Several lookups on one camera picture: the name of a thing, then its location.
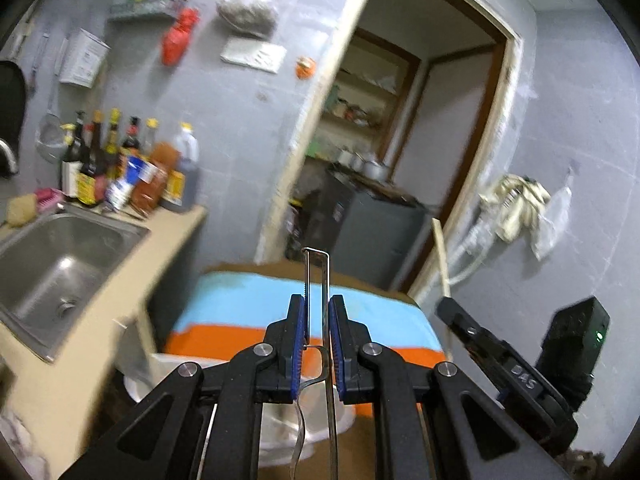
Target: metal tongs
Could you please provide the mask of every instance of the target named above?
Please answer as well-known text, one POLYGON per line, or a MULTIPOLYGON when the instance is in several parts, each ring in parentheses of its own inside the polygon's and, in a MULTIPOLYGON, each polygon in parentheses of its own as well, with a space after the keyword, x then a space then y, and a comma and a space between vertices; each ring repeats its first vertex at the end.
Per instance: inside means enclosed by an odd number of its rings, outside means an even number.
POLYGON ((298 437, 296 439, 296 445, 293 450, 293 456, 291 457, 291 464, 289 466, 289 477, 294 480, 296 477, 296 467, 300 460, 300 454, 302 453, 302 447, 305 443, 305 418, 300 408, 300 395, 302 390, 312 384, 321 383, 324 381, 324 391, 326 394, 326 412, 327 422, 329 426, 329 443, 330 443, 330 467, 331 467, 331 479, 338 480, 338 437, 335 429, 335 399, 334 399, 334 382, 332 373, 332 360, 331 360, 331 337, 329 334, 329 254, 324 251, 319 251, 311 247, 305 247, 302 249, 305 255, 305 307, 306 307, 306 332, 305 332, 305 347, 317 348, 320 351, 322 357, 322 372, 315 379, 304 381, 300 384, 300 392, 296 398, 294 405, 296 407, 296 413, 298 414, 298 437), (311 333, 311 268, 310 258, 311 254, 317 255, 324 263, 322 266, 322 345, 309 344, 309 338, 311 333))

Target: wooden stick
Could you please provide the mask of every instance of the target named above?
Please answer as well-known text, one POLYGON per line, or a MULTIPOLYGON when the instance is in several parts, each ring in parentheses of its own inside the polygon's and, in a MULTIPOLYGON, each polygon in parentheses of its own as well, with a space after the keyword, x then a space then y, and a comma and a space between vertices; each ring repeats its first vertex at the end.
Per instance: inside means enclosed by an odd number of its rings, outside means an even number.
MULTIPOLYGON (((442 225, 437 218, 431 219, 433 226, 433 238, 436 242, 436 251, 438 251, 438 266, 440 267, 440 283, 442 284, 442 295, 445 298, 451 297, 451 287, 449 286, 449 267, 447 266, 447 248, 444 245, 444 235, 442 234, 442 225)), ((447 327, 445 355, 447 361, 453 362, 453 354, 451 348, 453 345, 453 334, 447 327)))

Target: red plastic bag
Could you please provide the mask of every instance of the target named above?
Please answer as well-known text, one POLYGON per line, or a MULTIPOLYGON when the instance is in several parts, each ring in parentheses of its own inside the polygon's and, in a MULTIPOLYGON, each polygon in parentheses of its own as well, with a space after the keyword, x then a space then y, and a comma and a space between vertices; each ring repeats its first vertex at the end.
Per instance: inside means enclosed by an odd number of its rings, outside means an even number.
POLYGON ((173 66, 180 61, 191 42, 191 31, 199 21, 197 9, 184 9, 180 13, 174 26, 162 37, 162 64, 173 66))

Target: sink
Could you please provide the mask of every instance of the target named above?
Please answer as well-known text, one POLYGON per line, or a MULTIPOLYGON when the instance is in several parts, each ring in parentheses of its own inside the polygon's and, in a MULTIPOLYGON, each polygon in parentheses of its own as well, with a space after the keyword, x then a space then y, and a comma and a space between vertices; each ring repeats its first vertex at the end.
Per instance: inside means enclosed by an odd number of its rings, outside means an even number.
POLYGON ((60 205, 0 242, 0 321, 53 362, 68 332, 148 229, 60 205))

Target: countertop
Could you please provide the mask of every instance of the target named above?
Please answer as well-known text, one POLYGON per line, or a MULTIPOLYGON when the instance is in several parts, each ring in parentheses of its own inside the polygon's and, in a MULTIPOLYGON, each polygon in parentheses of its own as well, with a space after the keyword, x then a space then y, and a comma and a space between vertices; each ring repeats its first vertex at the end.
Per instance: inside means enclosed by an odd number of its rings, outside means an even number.
POLYGON ((184 214, 158 208, 145 222, 117 215, 150 232, 94 295, 52 364, 41 361, 0 323, 0 355, 15 374, 7 406, 31 433, 34 449, 47 459, 52 479, 83 451, 115 356, 121 333, 117 321, 137 318, 145 351, 156 350, 146 300, 206 214, 196 206, 184 214))

